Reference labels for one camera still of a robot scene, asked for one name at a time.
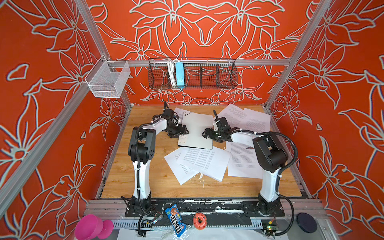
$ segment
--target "pink cup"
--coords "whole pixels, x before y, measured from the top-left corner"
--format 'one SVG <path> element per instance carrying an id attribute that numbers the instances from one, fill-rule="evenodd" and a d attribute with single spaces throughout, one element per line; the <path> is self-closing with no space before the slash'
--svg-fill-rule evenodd
<path id="1" fill-rule="evenodd" d="M 86 215 L 76 225 L 74 235 L 77 240 L 89 240 L 95 237 L 106 239 L 113 230 L 111 220 L 103 221 L 95 215 Z"/>

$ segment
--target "clipboard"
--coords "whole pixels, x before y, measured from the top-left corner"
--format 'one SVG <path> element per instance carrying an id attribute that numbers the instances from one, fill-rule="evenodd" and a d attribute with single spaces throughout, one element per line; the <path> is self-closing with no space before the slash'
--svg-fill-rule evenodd
<path id="1" fill-rule="evenodd" d="M 212 115 L 184 112 L 182 124 L 186 125 L 189 134 L 179 136 L 179 147 L 213 148 L 213 140 L 201 135 L 207 127 L 212 128 Z"/>

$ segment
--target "wire basket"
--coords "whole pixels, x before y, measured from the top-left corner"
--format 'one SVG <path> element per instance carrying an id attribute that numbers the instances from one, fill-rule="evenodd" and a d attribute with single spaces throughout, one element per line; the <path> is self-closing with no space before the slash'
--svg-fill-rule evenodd
<path id="1" fill-rule="evenodd" d="M 184 85 L 173 86 L 167 62 L 176 58 L 150 58 L 148 81 L 151 89 L 231 89 L 237 87 L 235 59 L 188 58 L 184 63 Z"/>
<path id="2" fill-rule="evenodd" d="M 131 74 L 128 62 L 119 69 L 110 67 L 108 63 L 110 61 L 102 56 L 85 78 L 89 89 L 97 98 L 119 98 Z"/>

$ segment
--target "black wire basket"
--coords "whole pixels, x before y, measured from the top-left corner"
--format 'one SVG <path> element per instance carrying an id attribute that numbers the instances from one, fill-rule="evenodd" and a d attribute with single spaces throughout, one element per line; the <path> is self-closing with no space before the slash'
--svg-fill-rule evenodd
<path id="1" fill-rule="evenodd" d="M 151 89 L 231 89 L 237 87 L 235 59 L 188 58 L 184 64 L 184 85 L 173 86 L 170 81 L 169 60 L 177 58 L 150 58 L 148 81 Z"/>

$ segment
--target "blue candy package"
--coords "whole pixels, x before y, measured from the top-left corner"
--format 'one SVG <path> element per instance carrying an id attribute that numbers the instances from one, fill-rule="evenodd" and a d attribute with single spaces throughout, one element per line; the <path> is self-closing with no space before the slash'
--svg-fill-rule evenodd
<path id="1" fill-rule="evenodd" d="M 175 204 L 172 207 L 166 209 L 166 214 L 172 223 L 176 236 L 180 237 L 187 229 L 187 225 L 181 222 L 181 216 L 177 205 Z"/>

